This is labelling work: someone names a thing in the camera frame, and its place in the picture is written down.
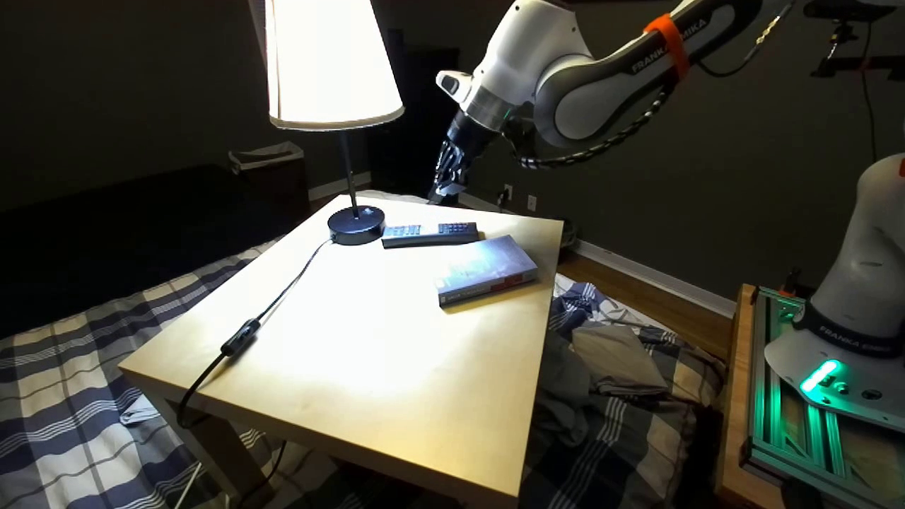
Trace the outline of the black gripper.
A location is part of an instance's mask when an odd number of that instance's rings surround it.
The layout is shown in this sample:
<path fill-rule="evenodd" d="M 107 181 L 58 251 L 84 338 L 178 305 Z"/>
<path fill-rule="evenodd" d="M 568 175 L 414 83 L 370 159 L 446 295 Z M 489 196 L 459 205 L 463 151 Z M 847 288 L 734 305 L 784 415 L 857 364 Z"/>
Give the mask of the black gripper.
<path fill-rule="evenodd" d="M 495 138 L 493 131 L 480 128 L 463 114 L 456 114 L 437 159 L 437 175 L 431 188 L 431 205 L 459 206 L 459 193 L 463 191 L 466 169 L 476 155 Z"/>

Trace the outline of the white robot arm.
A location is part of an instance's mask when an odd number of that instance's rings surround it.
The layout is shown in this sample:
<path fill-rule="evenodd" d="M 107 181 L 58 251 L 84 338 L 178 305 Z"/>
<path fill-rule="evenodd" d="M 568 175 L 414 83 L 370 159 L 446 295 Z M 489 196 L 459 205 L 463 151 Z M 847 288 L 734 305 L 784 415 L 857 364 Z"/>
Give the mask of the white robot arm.
<path fill-rule="evenodd" d="M 476 70 L 441 70 L 459 104 L 431 183 L 437 205 L 463 193 L 472 159 L 516 126 L 555 148 L 527 169 L 589 162 L 657 111 L 684 73 L 728 46 L 760 0 L 683 0 L 608 58 L 589 52 L 577 15 L 555 0 L 516 0 Z M 763 348 L 780 381 L 806 401 L 878 428 L 905 431 L 905 155 L 864 169 L 840 254 L 801 316 Z"/>

